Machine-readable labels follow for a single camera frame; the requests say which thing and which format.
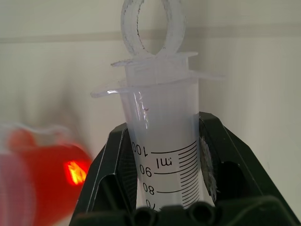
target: orange light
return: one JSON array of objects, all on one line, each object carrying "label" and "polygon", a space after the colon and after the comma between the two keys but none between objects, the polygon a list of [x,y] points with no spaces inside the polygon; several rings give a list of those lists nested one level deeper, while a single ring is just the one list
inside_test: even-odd
[{"label": "orange light", "polygon": [[85,182],[87,173],[75,162],[70,161],[67,163],[68,179],[73,185],[80,185]]}]

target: measurement markings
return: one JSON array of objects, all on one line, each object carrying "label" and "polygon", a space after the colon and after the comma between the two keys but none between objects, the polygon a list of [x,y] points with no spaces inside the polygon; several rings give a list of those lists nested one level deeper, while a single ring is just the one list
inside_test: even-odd
[{"label": "measurement markings", "polygon": [[186,183],[186,184],[184,184],[184,185],[181,185],[181,187],[184,187],[185,185],[187,185],[187,184],[189,184],[189,183],[191,183],[192,181],[194,181],[195,179],[197,179],[198,177],[194,177],[194,179],[193,180],[191,180],[190,182],[188,182],[188,183]]},{"label": "measurement markings", "polygon": [[186,196],[190,195],[191,193],[195,192],[195,190],[196,190],[196,189],[198,190],[198,186],[197,186],[195,189],[193,189],[193,190],[192,190],[192,192],[190,192],[190,193],[188,193],[188,194],[186,194],[186,195],[182,196],[182,198],[184,198],[184,197],[186,197]]},{"label": "measurement markings", "polygon": [[192,198],[190,198],[188,201],[183,202],[182,205],[189,203],[191,200],[194,200],[197,196],[199,196],[199,194],[194,194],[194,196]]},{"label": "measurement markings", "polygon": [[190,184],[191,182],[193,182],[191,185],[188,186],[188,187],[190,187],[190,186],[193,186],[197,181],[198,181],[198,180],[196,180],[196,181],[190,181],[189,183],[187,183],[187,184],[185,184],[185,185],[188,185],[188,184]]},{"label": "measurement markings", "polygon": [[191,168],[189,171],[186,171],[186,172],[184,172],[184,173],[181,173],[180,176],[183,176],[184,174],[189,173],[189,172],[191,172],[192,170],[194,170],[196,167],[198,167],[198,161],[196,161],[195,163],[196,163],[195,167]]},{"label": "measurement markings", "polygon": [[176,192],[184,191],[185,189],[187,189],[187,188],[193,186],[193,185],[195,184],[195,182],[194,182],[193,184],[189,185],[188,187],[182,188],[182,189],[177,190],[177,191],[172,191],[172,192],[158,192],[158,191],[157,191],[157,193],[176,193]]},{"label": "measurement markings", "polygon": [[185,183],[186,181],[189,181],[191,178],[193,178],[196,175],[198,177],[198,172],[197,171],[190,178],[188,178],[187,180],[181,181],[181,183]]},{"label": "measurement markings", "polygon": [[198,188],[197,188],[197,190],[193,191],[192,193],[193,194],[191,196],[187,197],[186,199],[183,199],[183,201],[190,199],[192,196],[194,196],[196,193],[198,193]]},{"label": "measurement markings", "polygon": [[191,191],[191,190],[192,190],[193,188],[195,188],[196,186],[198,186],[198,183],[196,183],[191,189],[189,189],[189,190],[187,190],[187,191],[185,191],[185,192],[182,192],[182,194],[185,194],[185,193]]},{"label": "measurement markings", "polygon": [[186,161],[192,159],[194,156],[196,156],[196,154],[197,154],[197,152],[195,152],[195,154],[194,154],[193,156],[191,156],[190,158],[188,158],[188,159],[186,159],[186,160],[184,160],[184,161],[179,162],[179,164],[184,163],[184,162],[186,162]]},{"label": "measurement markings", "polygon": [[188,157],[189,155],[193,154],[193,152],[189,153],[189,154],[188,154],[188,155],[186,155],[186,156],[183,156],[183,157],[179,158],[179,160],[180,160],[180,159],[184,159],[184,158]]},{"label": "measurement markings", "polygon": [[154,173],[154,174],[172,174],[172,173],[178,173],[178,172],[182,172],[182,171],[185,171],[185,170],[187,170],[187,169],[189,169],[191,166],[189,166],[189,167],[187,167],[187,168],[184,168],[184,169],[182,169],[182,170],[179,170],[179,171],[175,171],[175,172],[170,172],[170,173]]},{"label": "measurement markings", "polygon": [[184,150],[186,148],[189,148],[190,146],[194,145],[197,141],[193,142],[191,145],[188,145],[187,147],[181,148],[179,150],[175,150],[175,151],[170,151],[170,152],[151,152],[152,154],[166,154],[166,153],[173,153],[173,152],[179,152],[181,150]]},{"label": "measurement markings", "polygon": [[192,161],[190,161],[189,163],[186,163],[185,165],[180,166],[180,168],[189,165],[190,163],[192,163],[192,162],[195,161],[196,159],[197,159],[197,156],[196,156]]},{"label": "measurement markings", "polygon": [[189,150],[188,150],[188,151],[186,151],[186,152],[179,153],[179,155],[181,155],[181,154],[185,154],[185,153],[187,153],[187,152],[191,151],[192,149],[195,149],[195,148],[196,148],[196,146],[197,146],[197,145],[194,145],[194,146],[193,146],[193,148],[189,149]]},{"label": "measurement markings", "polygon": [[184,179],[184,178],[186,178],[186,177],[189,177],[191,174],[193,174],[196,170],[198,170],[198,165],[196,165],[196,169],[192,172],[192,173],[190,173],[190,174],[188,174],[187,176],[184,176],[183,178],[180,178],[181,180],[182,179]]},{"label": "measurement markings", "polygon": [[185,208],[185,207],[191,205],[192,203],[197,202],[198,200],[199,200],[199,195],[196,197],[195,200],[193,200],[191,203],[189,203],[189,204],[187,204],[186,206],[183,206],[183,207]]}]

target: syringe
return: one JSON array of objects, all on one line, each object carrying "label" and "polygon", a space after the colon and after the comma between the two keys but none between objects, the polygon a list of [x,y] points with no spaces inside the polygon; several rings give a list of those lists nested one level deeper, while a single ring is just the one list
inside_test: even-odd
[{"label": "syringe", "polygon": [[188,57],[197,53],[176,54],[185,30],[180,1],[162,2],[168,19],[167,38],[153,56],[144,49],[137,23],[133,23],[143,0],[125,0],[121,30],[134,59],[113,64],[126,68],[126,81],[119,88],[92,93],[93,97],[120,93],[143,204],[156,211],[166,205],[186,208],[203,199],[198,78],[188,67]]}]

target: syringe barrel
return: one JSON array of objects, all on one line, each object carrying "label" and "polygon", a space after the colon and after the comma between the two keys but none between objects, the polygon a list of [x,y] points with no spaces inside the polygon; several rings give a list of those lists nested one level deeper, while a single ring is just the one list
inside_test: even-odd
[{"label": "syringe barrel", "polygon": [[198,131],[198,79],[186,57],[126,66],[121,93],[142,203],[159,210],[202,199]]}]

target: printed number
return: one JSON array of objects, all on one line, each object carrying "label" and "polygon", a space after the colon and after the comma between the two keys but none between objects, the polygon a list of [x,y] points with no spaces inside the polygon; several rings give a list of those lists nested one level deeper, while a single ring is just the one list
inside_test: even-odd
[{"label": "printed number", "polygon": [[143,183],[143,188],[144,188],[144,190],[145,190],[145,192],[150,192],[150,194],[152,194],[152,195],[154,195],[155,193],[154,193],[154,187],[153,186],[149,186],[148,188],[147,188],[147,185],[145,184],[145,183]]},{"label": "printed number", "polygon": [[148,177],[151,177],[151,170],[149,167],[146,167],[145,170],[144,170],[144,167],[143,165],[140,165],[140,171],[142,174],[145,174],[148,176]]},{"label": "printed number", "polygon": [[146,205],[147,205],[148,208],[151,208],[152,210],[154,210],[154,209],[155,209],[155,206],[156,206],[156,204],[154,204],[154,205],[151,207],[151,203],[150,203],[150,201],[148,201],[148,200],[146,200]]},{"label": "printed number", "polygon": [[[133,142],[132,143],[132,147],[133,147],[133,151],[136,153],[138,153],[138,155],[141,155],[142,154],[142,151],[141,151],[141,147],[140,145],[135,145],[135,143]],[[145,147],[143,147],[143,153],[144,153],[144,156],[148,156],[149,154],[146,153],[145,151]]]}]

